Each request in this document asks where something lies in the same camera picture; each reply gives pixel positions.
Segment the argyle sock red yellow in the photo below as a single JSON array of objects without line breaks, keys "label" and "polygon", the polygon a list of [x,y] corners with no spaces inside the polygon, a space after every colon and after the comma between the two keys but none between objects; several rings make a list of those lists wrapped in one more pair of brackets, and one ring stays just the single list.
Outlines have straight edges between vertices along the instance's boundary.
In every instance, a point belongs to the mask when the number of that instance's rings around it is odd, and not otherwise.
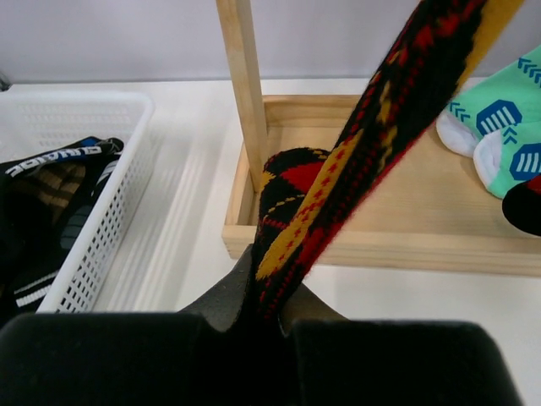
[{"label": "argyle sock red yellow", "polygon": [[512,187],[502,201],[505,219],[515,228],[540,236],[540,176]]}]

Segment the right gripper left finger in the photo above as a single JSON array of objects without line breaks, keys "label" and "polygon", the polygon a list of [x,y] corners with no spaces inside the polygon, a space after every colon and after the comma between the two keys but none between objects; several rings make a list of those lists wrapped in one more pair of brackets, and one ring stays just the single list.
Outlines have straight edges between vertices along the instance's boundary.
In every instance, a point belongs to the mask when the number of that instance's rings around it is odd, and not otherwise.
[{"label": "right gripper left finger", "polygon": [[201,316],[218,332],[230,330],[241,315],[250,290],[252,248],[249,244],[226,276],[179,313]]}]

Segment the brown striped sock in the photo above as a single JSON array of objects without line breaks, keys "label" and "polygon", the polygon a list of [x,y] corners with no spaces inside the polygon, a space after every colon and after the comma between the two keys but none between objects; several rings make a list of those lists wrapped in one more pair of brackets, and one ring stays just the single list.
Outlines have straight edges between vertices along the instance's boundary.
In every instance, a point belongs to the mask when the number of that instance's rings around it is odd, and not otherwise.
[{"label": "brown striped sock", "polygon": [[55,215],[60,215],[74,198],[85,175],[84,164],[50,164],[15,181],[11,190],[38,199]]}]

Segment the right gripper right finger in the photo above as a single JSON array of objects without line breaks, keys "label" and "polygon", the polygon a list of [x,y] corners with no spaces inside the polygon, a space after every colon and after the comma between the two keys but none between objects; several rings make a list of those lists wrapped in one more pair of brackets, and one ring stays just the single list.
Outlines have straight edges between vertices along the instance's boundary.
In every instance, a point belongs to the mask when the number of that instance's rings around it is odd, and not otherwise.
[{"label": "right gripper right finger", "polygon": [[287,300],[278,315],[281,337],[292,337],[349,322],[304,284]]}]

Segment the black grey blue sock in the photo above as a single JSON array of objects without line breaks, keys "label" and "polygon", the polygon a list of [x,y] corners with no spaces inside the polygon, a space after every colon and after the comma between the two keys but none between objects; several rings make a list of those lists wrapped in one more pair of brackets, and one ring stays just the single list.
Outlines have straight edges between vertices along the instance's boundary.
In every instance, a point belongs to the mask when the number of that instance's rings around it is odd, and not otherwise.
[{"label": "black grey blue sock", "polygon": [[[20,254],[23,247],[22,238],[16,235],[15,226],[8,218],[8,209],[19,203],[41,203],[34,197],[12,191],[11,187],[15,181],[36,173],[46,165],[58,163],[84,164],[86,178],[100,163],[103,163],[108,157],[119,156],[123,149],[124,143],[118,138],[100,139],[91,136],[55,150],[45,151],[16,161],[3,162],[1,164],[1,257],[6,261],[12,261]],[[60,215],[55,215],[50,209],[53,226],[58,224],[61,215],[67,209],[68,207]]]}]

